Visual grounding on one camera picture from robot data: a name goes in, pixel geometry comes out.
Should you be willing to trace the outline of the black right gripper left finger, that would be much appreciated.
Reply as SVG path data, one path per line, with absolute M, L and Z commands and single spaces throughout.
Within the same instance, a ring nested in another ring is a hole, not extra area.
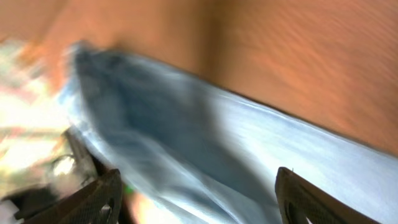
M 119 170 L 113 169 L 24 223 L 117 224 L 122 197 L 121 174 Z

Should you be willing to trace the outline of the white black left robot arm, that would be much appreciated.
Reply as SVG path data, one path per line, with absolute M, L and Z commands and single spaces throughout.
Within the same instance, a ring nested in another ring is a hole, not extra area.
M 1 131 L 1 223 L 22 223 L 97 177 L 90 153 L 71 129 Z

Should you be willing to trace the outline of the light blue denim jeans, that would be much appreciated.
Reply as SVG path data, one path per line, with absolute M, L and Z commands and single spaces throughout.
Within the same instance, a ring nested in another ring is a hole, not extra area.
M 397 222 L 397 159 L 164 63 L 77 43 L 59 96 L 73 131 L 185 223 L 280 223 L 286 167 L 381 223 Z

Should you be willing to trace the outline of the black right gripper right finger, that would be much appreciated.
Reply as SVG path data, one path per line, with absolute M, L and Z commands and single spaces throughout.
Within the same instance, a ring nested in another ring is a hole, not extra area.
M 275 194 L 283 224 L 375 224 L 286 167 L 280 167 Z

